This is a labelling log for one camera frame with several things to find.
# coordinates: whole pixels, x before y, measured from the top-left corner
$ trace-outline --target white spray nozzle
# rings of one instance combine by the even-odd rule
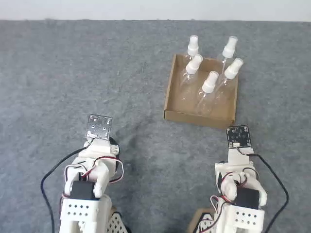
[[[229,37],[227,45],[224,47],[223,56],[231,58],[235,52],[235,46],[237,45],[238,38],[236,36]]]
[[[199,38],[197,35],[190,36],[189,45],[188,45],[188,54],[190,56],[195,56],[199,54]]]
[[[234,79],[235,76],[238,74],[243,63],[244,62],[241,58],[234,59],[233,63],[229,65],[228,68],[225,70],[225,76],[228,79]]]
[[[216,71],[211,71],[208,74],[208,77],[203,83],[202,90],[205,93],[212,93],[215,88],[216,81],[218,79],[219,74]]]
[[[203,61],[203,57],[201,55],[195,55],[194,58],[189,61],[188,65],[186,66],[186,71],[188,74],[195,74],[196,71],[199,69],[201,62]]]

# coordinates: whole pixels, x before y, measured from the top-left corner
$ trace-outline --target circuit board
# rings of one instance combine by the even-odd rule
[[[251,137],[247,125],[229,127],[226,130],[229,148],[243,148],[251,146]]]

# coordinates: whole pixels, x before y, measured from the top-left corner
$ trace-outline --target gray carpet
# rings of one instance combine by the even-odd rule
[[[49,233],[43,175],[84,142],[89,113],[113,117],[125,177],[108,188],[134,233],[184,232],[217,193],[225,131],[163,120],[174,53],[199,35],[216,56],[229,35],[245,64],[236,124],[284,181],[290,204],[271,232],[309,232],[311,24],[203,21],[0,21],[0,232]],[[265,226],[285,201],[269,170]],[[59,226],[61,166],[46,182]]]

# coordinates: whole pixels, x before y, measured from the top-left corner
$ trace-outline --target white wall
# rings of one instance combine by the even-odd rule
[[[0,0],[0,19],[47,18],[311,21],[311,0]]]

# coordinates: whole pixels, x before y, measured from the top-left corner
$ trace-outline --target clear plastic bottle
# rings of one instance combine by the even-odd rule
[[[216,60],[222,63],[222,66],[219,70],[220,76],[223,76],[225,69],[232,64],[234,60],[235,47],[238,42],[238,38],[236,36],[229,37],[228,43],[224,47],[224,50],[221,54],[219,54]]]
[[[228,99],[233,96],[235,85],[232,80],[237,76],[243,60],[236,58],[233,63],[225,70],[220,84],[216,84],[215,104],[226,104]]]
[[[198,69],[203,61],[201,55],[196,55],[180,73],[179,98],[182,104],[193,102],[193,97],[198,90]]]
[[[192,35],[189,38],[188,50],[187,53],[184,55],[184,64],[188,64],[195,55],[199,54],[199,38],[197,35]]]
[[[213,93],[218,78],[216,71],[211,71],[197,94],[198,103],[194,112],[201,116],[208,116],[214,107],[215,93]]]
[[[180,73],[180,87],[191,84],[198,79],[197,71],[202,61],[203,57],[201,55],[195,55],[195,57],[189,61],[186,68]]]

